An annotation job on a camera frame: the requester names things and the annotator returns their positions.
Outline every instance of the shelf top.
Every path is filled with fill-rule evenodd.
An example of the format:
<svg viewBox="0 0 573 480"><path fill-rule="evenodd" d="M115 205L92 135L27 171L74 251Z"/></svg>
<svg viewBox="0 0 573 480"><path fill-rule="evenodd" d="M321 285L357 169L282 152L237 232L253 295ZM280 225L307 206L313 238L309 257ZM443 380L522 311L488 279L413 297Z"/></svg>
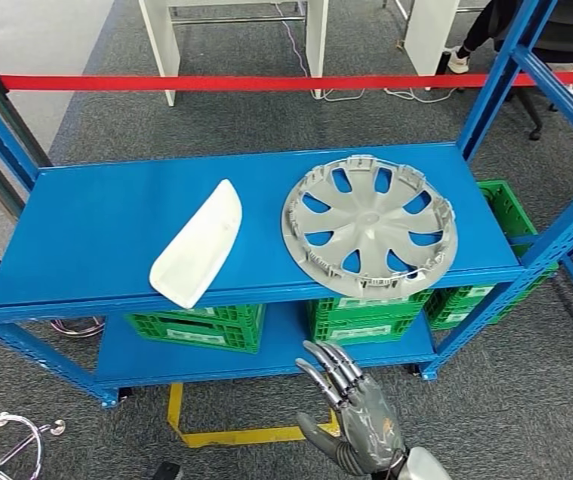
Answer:
<svg viewBox="0 0 573 480"><path fill-rule="evenodd" d="M302 346L309 336L305 310L303 302L268 305L257 354L147 340L123 317L109 317L95 379L106 387L123 387L298 373L297 357L317 365ZM435 356L423 313L399 341L346 349L361 367L419 363Z"/></svg>
<svg viewBox="0 0 573 480"><path fill-rule="evenodd" d="M288 192L311 168L358 153L411 165L451 201L459 249L438 286L518 274L454 144L244 154L41 170L0 266L0 306L161 299L149 284L153 261L224 178L241 200L241 227L199 305L334 295L291 258L280 216Z"/></svg>

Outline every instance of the shelf leg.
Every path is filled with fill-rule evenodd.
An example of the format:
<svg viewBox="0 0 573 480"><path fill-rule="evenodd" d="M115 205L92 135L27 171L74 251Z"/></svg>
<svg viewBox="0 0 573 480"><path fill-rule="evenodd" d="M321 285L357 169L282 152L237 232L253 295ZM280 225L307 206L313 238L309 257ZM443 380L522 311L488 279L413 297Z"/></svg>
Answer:
<svg viewBox="0 0 573 480"><path fill-rule="evenodd" d="M117 405L118 389L98 386L91 374L18 325L0 325L0 343L97 398L103 407Z"/></svg>
<svg viewBox="0 0 573 480"><path fill-rule="evenodd" d="M478 95L457 140L457 146L461 149L465 160L469 161L477 152L515 77L519 73L517 62L511 57L512 52L518 45L532 49L555 3L556 0L522 2L491 69L488 81Z"/></svg>
<svg viewBox="0 0 573 480"><path fill-rule="evenodd" d="M436 375L449 358L466 345L552 263L573 252L573 202L521 257L525 267L512 283L497 285L466 319L437 346L438 357L420 365L422 377Z"/></svg>

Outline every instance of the lower shelf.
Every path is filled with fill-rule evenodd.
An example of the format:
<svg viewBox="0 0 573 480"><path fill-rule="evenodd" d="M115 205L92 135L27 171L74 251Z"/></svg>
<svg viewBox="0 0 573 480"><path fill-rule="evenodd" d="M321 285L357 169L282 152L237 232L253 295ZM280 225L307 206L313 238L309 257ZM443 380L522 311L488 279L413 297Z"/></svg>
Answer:
<svg viewBox="0 0 573 480"><path fill-rule="evenodd" d="M308 336L303 302L268 305L257 354L146 340L124 318L111 316L106 320L95 379L106 387L131 387L298 373L297 357L315 363L302 346ZM346 350L362 367L419 363L436 356L423 313L399 341Z"/></svg>

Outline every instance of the red barrier tape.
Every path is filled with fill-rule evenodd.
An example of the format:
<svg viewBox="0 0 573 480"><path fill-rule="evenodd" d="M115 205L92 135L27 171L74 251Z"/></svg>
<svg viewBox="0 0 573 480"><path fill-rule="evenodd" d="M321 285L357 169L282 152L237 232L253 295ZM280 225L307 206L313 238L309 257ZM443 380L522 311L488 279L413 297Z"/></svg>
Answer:
<svg viewBox="0 0 573 480"><path fill-rule="evenodd" d="M398 88L481 87L485 74L438 75L367 75L354 77L238 77L238 76L26 76L2 75L9 90L73 90L73 91L150 91L181 90L192 92L264 92L298 90L361 90ZM557 74L562 83L573 84L573 72ZM515 86L531 86L526 74L519 74Z"/></svg>

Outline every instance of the white plastic part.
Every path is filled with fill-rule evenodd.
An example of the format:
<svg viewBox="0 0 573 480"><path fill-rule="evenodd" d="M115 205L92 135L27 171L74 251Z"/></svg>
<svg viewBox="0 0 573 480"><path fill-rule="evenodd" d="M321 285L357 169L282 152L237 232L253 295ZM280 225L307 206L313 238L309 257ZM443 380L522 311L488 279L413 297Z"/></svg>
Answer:
<svg viewBox="0 0 573 480"><path fill-rule="evenodd" d="M192 308L230 253L241 224L241 202L222 180L150 269L152 288L182 308Z"/></svg>

